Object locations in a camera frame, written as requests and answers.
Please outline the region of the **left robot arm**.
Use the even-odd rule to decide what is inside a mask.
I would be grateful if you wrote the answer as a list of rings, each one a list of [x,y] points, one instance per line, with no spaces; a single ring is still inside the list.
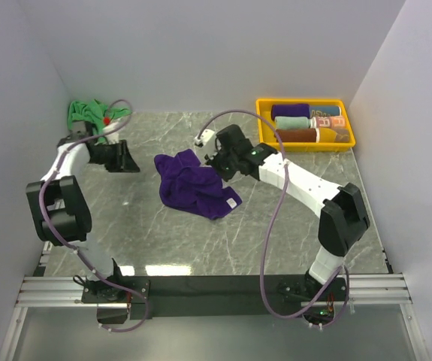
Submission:
[[[86,294],[108,302],[129,295],[115,260],[90,239],[92,216],[77,175],[88,164],[102,165],[110,173],[138,173],[119,131],[128,118],[105,119],[101,134],[89,121],[77,121],[69,135],[60,139],[49,171],[26,186],[26,197],[35,231],[42,241],[64,246],[83,264],[86,276],[74,276]]]

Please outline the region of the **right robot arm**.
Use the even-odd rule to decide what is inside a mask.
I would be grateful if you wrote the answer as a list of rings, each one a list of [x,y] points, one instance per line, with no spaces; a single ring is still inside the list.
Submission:
[[[204,163],[229,181],[236,173],[283,190],[319,218],[320,248],[306,281],[309,297],[322,300],[332,291],[330,276],[343,264],[346,254],[370,227],[360,189],[344,187],[295,165],[268,144],[256,146],[237,125],[219,132],[205,129],[195,137]]]

